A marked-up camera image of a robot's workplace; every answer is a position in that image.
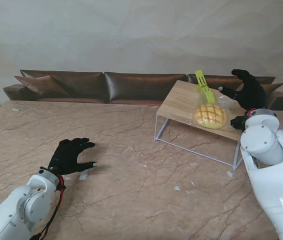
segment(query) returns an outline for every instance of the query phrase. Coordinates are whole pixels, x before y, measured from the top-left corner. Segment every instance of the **sofa backrest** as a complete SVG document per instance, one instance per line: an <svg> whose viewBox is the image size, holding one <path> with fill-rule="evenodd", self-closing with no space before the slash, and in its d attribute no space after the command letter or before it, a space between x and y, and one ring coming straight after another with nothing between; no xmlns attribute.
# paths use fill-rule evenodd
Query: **sofa backrest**
<svg viewBox="0 0 283 240"><path fill-rule="evenodd" d="M24 77L51 76L74 98L99 99L107 103L109 94L105 75L102 72L20 70Z"/></svg>
<svg viewBox="0 0 283 240"><path fill-rule="evenodd" d="M218 89L219 87L226 87L236 90L243 82L236 76L217 76L217 75L205 75L208 87L211 89ZM273 76L256 76L256 79L260 84L272 84L275 80ZM188 82L192 84L198 84L195 74L188 75Z"/></svg>
<svg viewBox="0 0 283 240"><path fill-rule="evenodd" d="M177 80L187 81L185 74L138 74L105 72L109 100L163 101Z"/></svg>

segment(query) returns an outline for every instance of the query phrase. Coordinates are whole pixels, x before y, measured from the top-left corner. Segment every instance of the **black glove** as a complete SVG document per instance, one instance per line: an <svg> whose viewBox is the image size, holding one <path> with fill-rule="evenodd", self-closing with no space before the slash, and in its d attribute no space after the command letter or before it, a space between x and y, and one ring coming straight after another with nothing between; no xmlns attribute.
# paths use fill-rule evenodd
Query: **black glove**
<svg viewBox="0 0 283 240"><path fill-rule="evenodd" d="M246 70L234 69L232 75L237 76L243 82L243 88L236 91L224 86L218 90L227 97L236 100L246 110L262 109L266 107L266 93L257 79Z"/></svg>
<svg viewBox="0 0 283 240"><path fill-rule="evenodd" d="M95 161L77 163L78 155L85 149L92 148L95 143L89 142L88 138L75 138L62 140L53 154L48 170L53 174L72 174L96 167Z"/></svg>

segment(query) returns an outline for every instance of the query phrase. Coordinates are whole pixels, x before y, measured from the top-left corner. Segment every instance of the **throw pillow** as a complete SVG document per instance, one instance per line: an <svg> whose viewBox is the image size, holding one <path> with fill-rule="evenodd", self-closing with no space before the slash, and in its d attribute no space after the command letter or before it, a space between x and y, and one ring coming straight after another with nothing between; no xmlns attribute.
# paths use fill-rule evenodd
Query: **throw pillow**
<svg viewBox="0 0 283 240"><path fill-rule="evenodd" d="M265 90L266 94L272 94L276 89L278 89L283 83L274 83L274 84L261 84L262 88ZM243 89L244 84L242 83L238 88L237 91Z"/></svg>
<svg viewBox="0 0 283 240"><path fill-rule="evenodd" d="M62 98L69 97L51 76L25 77L15 76L22 84L26 85L31 91L37 93L39 98Z"/></svg>

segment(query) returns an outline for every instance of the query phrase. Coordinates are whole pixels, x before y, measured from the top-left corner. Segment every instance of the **plastic bag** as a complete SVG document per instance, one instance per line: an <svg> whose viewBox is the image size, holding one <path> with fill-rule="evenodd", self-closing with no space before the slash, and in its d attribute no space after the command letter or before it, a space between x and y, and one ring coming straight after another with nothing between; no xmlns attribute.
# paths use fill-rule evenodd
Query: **plastic bag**
<svg viewBox="0 0 283 240"><path fill-rule="evenodd" d="M215 98L214 106L207 103L203 93L197 94L192 104L192 118L189 125L201 126L209 129L224 130L233 132L235 129L231 126L231 119L244 115L238 102L213 90Z"/></svg>

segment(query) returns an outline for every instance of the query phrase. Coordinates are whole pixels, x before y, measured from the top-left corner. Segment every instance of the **gray wall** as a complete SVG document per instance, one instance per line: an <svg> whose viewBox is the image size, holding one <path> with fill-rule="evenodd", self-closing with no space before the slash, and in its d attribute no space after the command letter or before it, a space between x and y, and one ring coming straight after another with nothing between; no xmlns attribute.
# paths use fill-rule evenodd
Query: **gray wall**
<svg viewBox="0 0 283 240"><path fill-rule="evenodd" d="M233 68L283 82L283 0L0 0L1 102L19 69Z"/></svg>

